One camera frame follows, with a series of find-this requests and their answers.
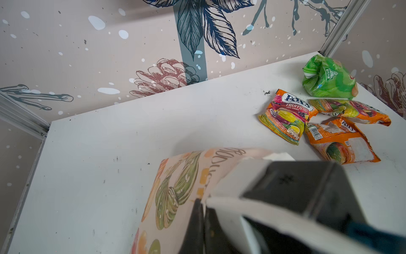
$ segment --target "teal vertical band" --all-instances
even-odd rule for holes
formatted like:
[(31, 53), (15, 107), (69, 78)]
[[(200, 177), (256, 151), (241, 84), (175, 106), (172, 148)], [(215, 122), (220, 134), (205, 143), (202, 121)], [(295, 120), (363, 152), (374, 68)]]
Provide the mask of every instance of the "teal vertical band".
[[(178, 13), (179, 13), (179, 7), (180, 7), (180, 2), (178, 1), (174, 6), (173, 6), (173, 12), (175, 14), (175, 21), (176, 24), (178, 23)], [(200, 39), (200, 43), (197, 46), (196, 51), (201, 51), (201, 54), (194, 54), (194, 59), (192, 55), (190, 54), (190, 51), (186, 48), (186, 46), (182, 43), (179, 33), (177, 33), (178, 39), (179, 39), (179, 46), (180, 46), (180, 52), (182, 54), (182, 62), (185, 64), (192, 66), (196, 70), (196, 75), (199, 76), (199, 81), (205, 81), (207, 78), (207, 67), (206, 67), (206, 55), (204, 51), (204, 39)]]

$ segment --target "fox's candy bag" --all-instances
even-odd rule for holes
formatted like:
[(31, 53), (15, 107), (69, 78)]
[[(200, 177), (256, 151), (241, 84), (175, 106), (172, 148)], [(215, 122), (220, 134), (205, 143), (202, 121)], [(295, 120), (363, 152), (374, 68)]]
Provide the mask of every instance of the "fox's candy bag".
[(304, 124), (317, 113), (309, 103), (279, 89), (265, 113), (258, 118), (277, 135), (299, 145), (305, 130)]
[(311, 96), (352, 99), (358, 94), (355, 78), (337, 60), (315, 55), (303, 72), (303, 87)]
[(340, 164), (380, 161), (365, 135), (348, 119), (339, 118), (327, 124), (307, 124), (305, 132), (310, 144), (329, 161)]
[(389, 126), (389, 116), (371, 106), (353, 100), (316, 99), (309, 104), (325, 115), (345, 117), (360, 124), (383, 124)]

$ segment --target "white table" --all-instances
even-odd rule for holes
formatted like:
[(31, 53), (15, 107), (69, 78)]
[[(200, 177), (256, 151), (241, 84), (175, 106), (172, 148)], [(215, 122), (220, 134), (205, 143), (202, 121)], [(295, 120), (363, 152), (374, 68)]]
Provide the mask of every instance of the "white table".
[[(292, 145), (256, 117), (278, 88), (309, 98), (302, 67), (315, 54), (52, 122), (9, 254), (129, 253), (169, 156), (228, 146), (319, 160), (305, 137)], [(392, 125), (358, 124), (382, 161), (345, 169), (368, 222), (406, 235), (406, 121), (358, 89), (356, 100), (387, 113)]]

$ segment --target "green snack bag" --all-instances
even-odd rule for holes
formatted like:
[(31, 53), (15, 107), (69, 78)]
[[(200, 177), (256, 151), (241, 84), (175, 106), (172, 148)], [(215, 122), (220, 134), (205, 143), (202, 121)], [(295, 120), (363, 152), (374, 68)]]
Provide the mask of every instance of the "green snack bag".
[(311, 96), (352, 99), (358, 94), (355, 78), (337, 60), (315, 55), (303, 72), (303, 87)]

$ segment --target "floral wallpaper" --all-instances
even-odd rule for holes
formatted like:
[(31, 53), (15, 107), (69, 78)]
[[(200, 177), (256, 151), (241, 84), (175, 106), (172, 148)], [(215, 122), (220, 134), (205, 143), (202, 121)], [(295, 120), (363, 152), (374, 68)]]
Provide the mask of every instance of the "floral wallpaper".
[(5, 0), (0, 89), (53, 121), (204, 85), (319, 51), (348, 3)]
[(406, 119), (405, 12), (405, 1), (371, 1), (333, 57)]

